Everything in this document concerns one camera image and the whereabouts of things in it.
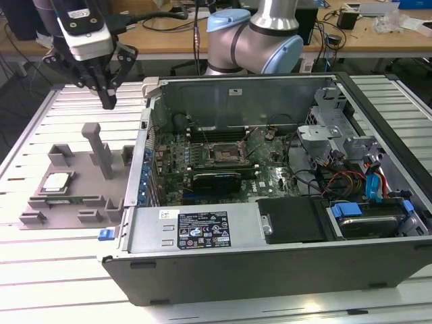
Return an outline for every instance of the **cable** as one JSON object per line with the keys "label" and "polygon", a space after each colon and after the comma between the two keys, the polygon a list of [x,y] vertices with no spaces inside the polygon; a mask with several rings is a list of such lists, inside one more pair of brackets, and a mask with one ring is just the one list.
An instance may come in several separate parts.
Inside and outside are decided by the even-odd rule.
{"label": "cable", "polygon": [[347,41],[347,37],[346,37],[346,33],[339,27],[337,27],[335,24],[332,24],[331,22],[326,22],[326,21],[318,21],[319,24],[327,24],[329,26],[332,26],[333,28],[335,28],[336,30],[339,30],[342,35],[343,35],[343,41],[341,44],[339,44],[336,47],[331,46],[330,44],[326,44],[326,47],[331,49],[332,51],[334,51],[334,57],[333,57],[333,62],[331,63],[331,67],[334,66],[336,60],[338,59],[338,51],[340,51],[346,44]]}
{"label": "cable", "polygon": [[325,42],[325,40],[324,40],[324,33],[323,33],[323,27],[321,27],[319,24],[319,21],[318,21],[318,19],[316,19],[316,21],[315,21],[315,24],[317,25],[317,28],[318,28],[318,30],[319,30],[319,34],[320,34],[320,36],[321,36],[321,48],[320,48],[320,50],[319,50],[319,52],[318,52],[318,56],[317,56],[317,58],[315,59],[315,62],[313,63],[313,65],[312,65],[312,69],[311,69],[311,71],[313,72],[313,70],[315,69],[315,67],[317,66],[317,64],[318,64],[318,61],[319,61],[319,58],[320,58],[320,56],[321,56],[321,54],[322,54],[322,52],[323,52],[323,50],[324,50],[324,42]]}
{"label": "cable", "polygon": [[[0,53],[0,59],[3,60],[3,63],[7,66],[7,68],[8,68],[9,71],[10,71],[11,77],[13,77],[13,76],[14,76],[14,70],[10,67],[10,65],[8,64],[8,62],[6,62],[6,59],[4,58],[4,56],[3,56],[1,53]],[[42,97],[42,98],[45,98],[45,97],[46,97],[44,94],[41,94],[40,92],[37,92],[37,91],[35,91],[35,90],[26,89],[26,87],[22,84],[22,79],[21,79],[19,76],[17,76],[18,83],[20,83],[20,86],[21,86],[21,89],[22,89],[22,90],[24,90],[24,91],[29,91],[30,94],[32,94],[32,97],[34,97],[34,96],[33,96],[33,93],[36,94],[36,95],[38,95],[38,96],[40,96],[40,97]]]}
{"label": "cable", "polygon": [[12,145],[10,145],[10,144],[8,143],[7,138],[6,138],[6,135],[5,135],[5,133],[3,133],[2,130],[0,130],[0,136],[2,137],[2,139],[3,139],[4,143],[6,144],[6,146],[9,147],[9,148],[11,149],[11,148],[12,148]]}
{"label": "cable", "polygon": [[12,44],[12,46],[14,47],[14,49],[32,66],[34,67],[37,72],[49,83],[50,86],[52,86],[53,84],[51,83],[51,81],[33,64],[33,62],[31,62],[27,56],[25,56],[19,48],[17,48],[17,46],[15,45],[14,41],[12,40],[12,38],[10,37],[9,33],[7,32],[7,27],[9,26],[9,24],[7,23],[6,25],[3,26],[3,29],[5,31],[6,37],[9,40],[9,42]]}
{"label": "cable", "polygon": [[293,118],[290,114],[288,114],[288,113],[277,113],[277,114],[273,115],[273,116],[269,119],[269,121],[267,122],[267,126],[270,126],[271,122],[272,122],[272,121],[273,121],[277,116],[285,116],[285,117],[288,117],[288,118],[291,120],[291,122],[293,122],[296,126],[298,126],[298,124],[296,123],[296,121],[294,120],[294,118]]}
{"label": "cable", "polygon": [[[3,70],[3,73],[5,74],[5,76],[7,78],[7,81],[9,82],[11,80],[11,78],[7,75],[7,71],[6,71],[5,66],[3,65],[2,61],[0,61],[0,66],[1,66],[1,69]],[[14,88],[12,88],[12,91],[15,93],[15,96],[16,96],[18,102],[20,103],[22,110],[26,114],[28,114],[28,112],[27,112],[24,104],[22,103],[20,96],[17,94],[16,90]],[[4,107],[3,109],[4,109],[4,111],[7,111],[7,112],[9,112],[12,115],[16,115],[16,116],[21,117],[21,118],[28,118],[28,117],[30,117],[30,115],[23,116],[23,115],[21,115],[19,113],[16,113],[15,111],[11,111],[11,110],[7,109],[6,107]]]}
{"label": "cable", "polygon": [[292,133],[290,141],[288,142],[288,145],[286,148],[286,155],[285,155],[284,161],[286,161],[287,164],[290,163],[290,148],[291,148],[292,141],[293,141],[293,139],[295,139],[296,136],[297,136],[297,132]]}
{"label": "cable", "polygon": [[[200,19],[198,19],[198,21],[206,20],[206,19],[208,19],[208,17],[200,18]],[[187,22],[186,24],[182,24],[180,26],[173,27],[173,28],[159,29],[159,28],[153,28],[153,27],[146,26],[145,22],[147,22],[147,21],[149,21],[149,20],[145,20],[142,22],[142,27],[144,27],[145,29],[153,30],[155,32],[167,32],[167,33],[187,32],[187,31],[193,29],[193,27],[192,28],[185,28],[185,27],[188,27],[189,25],[192,25],[195,23],[195,21],[193,21],[193,22]]]}
{"label": "cable", "polygon": [[311,188],[314,188],[315,190],[321,192],[321,188],[314,185],[314,184],[311,184],[311,181],[307,182],[306,180],[299,178],[297,175],[294,175],[293,178],[296,178],[298,181],[302,182],[303,184],[306,184],[307,186],[310,186]]}
{"label": "cable", "polygon": [[345,8],[340,8],[340,9],[337,9],[337,10],[333,10],[333,11],[331,11],[331,12],[327,12],[325,15],[324,15],[324,17],[323,17],[323,21],[328,21],[330,18],[332,18],[332,17],[335,17],[335,16],[338,16],[339,14],[340,14],[340,12],[341,11],[346,11],[346,9]]}
{"label": "cable", "polygon": [[188,10],[184,7],[183,3],[180,2],[180,8],[182,13],[166,12],[166,11],[152,11],[141,16],[131,17],[128,24],[136,24],[142,20],[147,21],[153,18],[173,18],[179,20],[187,20],[189,18]]}

